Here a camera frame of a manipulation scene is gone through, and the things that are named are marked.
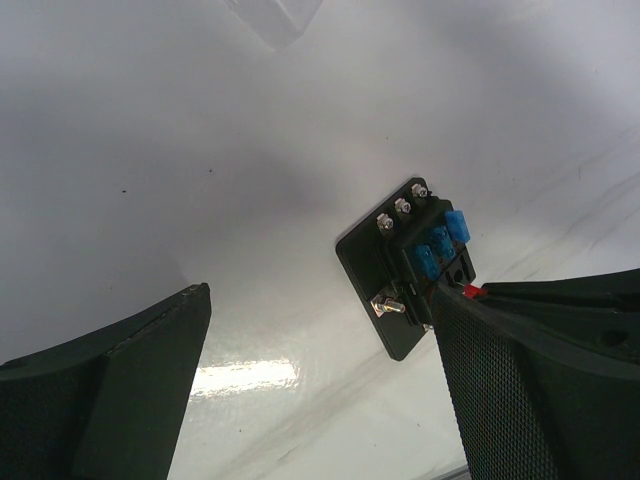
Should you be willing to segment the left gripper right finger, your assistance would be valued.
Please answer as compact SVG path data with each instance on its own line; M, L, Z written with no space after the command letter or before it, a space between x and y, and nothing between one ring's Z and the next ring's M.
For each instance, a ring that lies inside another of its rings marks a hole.
M638 478L637 361L448 287L431 313L472 478Z

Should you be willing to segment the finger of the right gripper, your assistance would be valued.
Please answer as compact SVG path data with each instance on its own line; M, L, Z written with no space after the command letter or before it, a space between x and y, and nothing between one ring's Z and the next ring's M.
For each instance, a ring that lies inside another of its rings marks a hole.
M637 269L564 280L486 283L479 302L529 317L574 345L639 363Z

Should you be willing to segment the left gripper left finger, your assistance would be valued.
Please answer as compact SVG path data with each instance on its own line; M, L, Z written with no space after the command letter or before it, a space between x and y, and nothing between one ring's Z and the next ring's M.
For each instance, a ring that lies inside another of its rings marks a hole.
M196 284L2 364L2 478L167 478L209 323Z

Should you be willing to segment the red fuse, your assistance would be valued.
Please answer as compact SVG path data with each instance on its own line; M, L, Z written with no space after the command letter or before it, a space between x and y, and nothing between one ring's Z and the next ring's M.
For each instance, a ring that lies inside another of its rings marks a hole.
M487 296L488 291L485 288L468 284L464 286L463 294L469 299L481 299Z

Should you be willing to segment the blue fuse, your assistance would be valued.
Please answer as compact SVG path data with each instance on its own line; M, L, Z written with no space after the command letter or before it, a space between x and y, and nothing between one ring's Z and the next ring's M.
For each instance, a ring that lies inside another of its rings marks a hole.
M451 261L455 258L456 250L445 226L434 227L430 231L430 238L436 253L442 259Z
M462 244L467 244L471 240L470 231L461 210L450 210L444 213L446 227L450 238Z
M441 267L432 248L428 244L419 244L412 248L412 253L420 271L430 281L437 281L441 275Z

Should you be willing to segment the black fuse box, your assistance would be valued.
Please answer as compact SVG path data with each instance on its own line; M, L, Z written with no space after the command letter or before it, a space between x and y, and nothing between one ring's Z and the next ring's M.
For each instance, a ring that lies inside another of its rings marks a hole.
M468 244L452 240L456 256L442 259L430 231L445 226L444 213L456 209L438 197L421 177L407 180L351 227L337 242L337 257L389 357L404 360L432 328L429 296L442 283L462 291L476 273ZM428 244L441 275L430 281L412 248Z

